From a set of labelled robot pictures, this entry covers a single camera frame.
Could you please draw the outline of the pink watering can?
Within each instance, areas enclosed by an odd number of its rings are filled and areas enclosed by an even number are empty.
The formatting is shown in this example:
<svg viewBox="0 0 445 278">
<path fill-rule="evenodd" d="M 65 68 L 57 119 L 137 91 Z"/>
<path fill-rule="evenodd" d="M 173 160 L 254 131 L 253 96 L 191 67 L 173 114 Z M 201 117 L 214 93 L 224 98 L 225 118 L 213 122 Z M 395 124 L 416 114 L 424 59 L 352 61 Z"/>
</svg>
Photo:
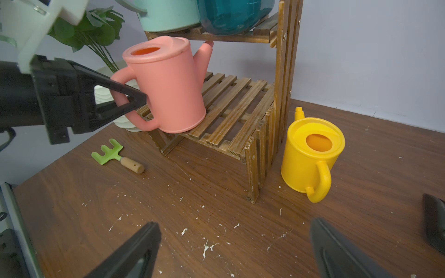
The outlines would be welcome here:
<svg viewBox="0 0 445 278">
<path fill-rule="evenodd" d="M 124 51 L 127 66 L 111 80 L 121 84 L 135 80 L 153 115 L 146 121 L 132 111 L 127 119 L 145 132 L 161 129 L 177 134 L 198 126 L 206 116 L 202 87 L 213 46 L 213 41 L 206 41 L 193 54 L 188 39 L 162 36 Z"/>
</svg>

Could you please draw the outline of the dark green watering can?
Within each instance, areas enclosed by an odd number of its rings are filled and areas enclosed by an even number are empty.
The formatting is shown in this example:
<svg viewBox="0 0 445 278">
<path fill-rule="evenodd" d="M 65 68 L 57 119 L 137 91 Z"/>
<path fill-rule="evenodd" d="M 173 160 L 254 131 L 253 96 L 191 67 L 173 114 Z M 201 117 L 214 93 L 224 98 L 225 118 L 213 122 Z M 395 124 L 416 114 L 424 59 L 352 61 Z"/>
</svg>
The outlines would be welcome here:
<svg viewBox="0 0 445 278">
<path fill-rule="evenodd" d="M 217 36 L 247 32 L 267 16 L 274 0 L 198 0 L 201 26 Z"/>
</svg>

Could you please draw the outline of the light green watering can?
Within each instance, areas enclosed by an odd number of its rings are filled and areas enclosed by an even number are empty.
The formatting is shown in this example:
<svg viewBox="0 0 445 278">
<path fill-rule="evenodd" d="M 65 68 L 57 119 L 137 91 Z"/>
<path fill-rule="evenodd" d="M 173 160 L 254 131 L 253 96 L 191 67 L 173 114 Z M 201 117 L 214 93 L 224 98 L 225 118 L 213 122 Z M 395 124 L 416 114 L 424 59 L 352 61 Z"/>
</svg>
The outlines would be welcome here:
<svg viewBox="0 0 445 278">
<path fill-rule="evenodd" d="M 116 0 L 116 2 L 122 7 L 136 13 L 143 30 L 146 32 L 175 32 L 200 24 L 197 1 Z"/>
</svg>

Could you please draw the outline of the brown wooden slatted shelf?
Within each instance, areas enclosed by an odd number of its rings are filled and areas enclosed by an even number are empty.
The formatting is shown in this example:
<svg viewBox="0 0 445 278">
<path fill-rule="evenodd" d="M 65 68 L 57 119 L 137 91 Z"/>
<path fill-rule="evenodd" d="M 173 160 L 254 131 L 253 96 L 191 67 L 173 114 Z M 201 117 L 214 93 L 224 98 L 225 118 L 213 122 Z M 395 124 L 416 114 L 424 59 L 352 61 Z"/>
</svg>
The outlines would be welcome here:
<svg viewBox="0 0 445 278">
<path fill-rule="evenodd" d="M 269 44 L 277 51 L 275 81 L 206 73 L 202 96 L 207 114 L 203 122 L 178 135 L 161 130 L 149 133 L 162 155 L 186 138 L 236 159 L 247 168 L 246 199 L 256 202 L 285 139 L 302 8 L 302 1 L 280 1 L 276 14 L 264 16 L 243 34 L 216 36 L 201 27 L 180 32 L 193 41 Z"/>
</svg>

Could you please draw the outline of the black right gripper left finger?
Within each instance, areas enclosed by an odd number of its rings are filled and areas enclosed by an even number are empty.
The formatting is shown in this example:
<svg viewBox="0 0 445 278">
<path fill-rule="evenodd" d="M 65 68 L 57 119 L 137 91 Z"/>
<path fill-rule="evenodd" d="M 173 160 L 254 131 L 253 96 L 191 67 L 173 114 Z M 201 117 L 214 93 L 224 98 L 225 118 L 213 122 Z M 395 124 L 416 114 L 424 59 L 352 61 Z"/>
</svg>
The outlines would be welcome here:
<svg viewBox="0 0 445 278">
<path fill-rule="evenodd" d="M 141 227 L 115 250 L 88 278 L 150 278 L 161 244 L 161 230 L 156 222 Z"/>
</svg>

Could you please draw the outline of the yellow watering can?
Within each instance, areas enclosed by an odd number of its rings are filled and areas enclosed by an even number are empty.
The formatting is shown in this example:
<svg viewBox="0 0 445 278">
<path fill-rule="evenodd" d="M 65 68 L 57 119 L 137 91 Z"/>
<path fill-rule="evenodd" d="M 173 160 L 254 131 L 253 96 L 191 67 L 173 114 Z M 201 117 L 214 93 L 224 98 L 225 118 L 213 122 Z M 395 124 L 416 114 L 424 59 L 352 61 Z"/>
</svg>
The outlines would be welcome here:
<svg viewBox="0 0 445 278">
<path fill-rule="evenodd" d="M 289 126 L 280 173 L 293 190 L 321 202 L 331 189 L 331 169 L 345 148 L 343 132 L 333 123 L 306 117 L 301 107 Z"/>
</svg>

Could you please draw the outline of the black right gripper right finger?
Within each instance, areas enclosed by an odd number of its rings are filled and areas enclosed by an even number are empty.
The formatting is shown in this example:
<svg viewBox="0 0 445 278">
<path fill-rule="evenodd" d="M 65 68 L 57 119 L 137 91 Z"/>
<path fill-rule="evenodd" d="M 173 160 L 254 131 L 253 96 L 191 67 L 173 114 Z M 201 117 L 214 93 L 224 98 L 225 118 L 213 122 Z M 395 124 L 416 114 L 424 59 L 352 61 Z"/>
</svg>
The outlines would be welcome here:
<svg viewBox="0 0 445 278">
<path fill-rule="evenodd" d="M 309 237 L 322 278 L 393 277 L 322 218 L 311 221 Z"/>
</svg>

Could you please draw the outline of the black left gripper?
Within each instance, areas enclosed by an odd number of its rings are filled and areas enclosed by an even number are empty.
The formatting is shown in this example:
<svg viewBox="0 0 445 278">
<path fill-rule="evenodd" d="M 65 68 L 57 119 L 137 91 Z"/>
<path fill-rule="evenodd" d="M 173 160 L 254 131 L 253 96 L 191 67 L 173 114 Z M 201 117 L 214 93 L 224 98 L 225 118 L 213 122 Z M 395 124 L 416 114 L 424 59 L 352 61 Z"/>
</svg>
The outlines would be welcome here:
<svg viewBox="0 0 445 278">
<path fill-rule="evenodd" d="M 96 86 L 125 101 L 96 104 Z M 74 134 L 90 133 L 146 104 L 147 96 L 140 90 L 75 61 L 36 56 L 31 74 L 22 74 L 16 63 L 1 62 L 1 132 L 9 132 L 11 138 L 15 127 L 44 125 L 52 145 L 68 143 L 68 127 Z"/>
</svg>

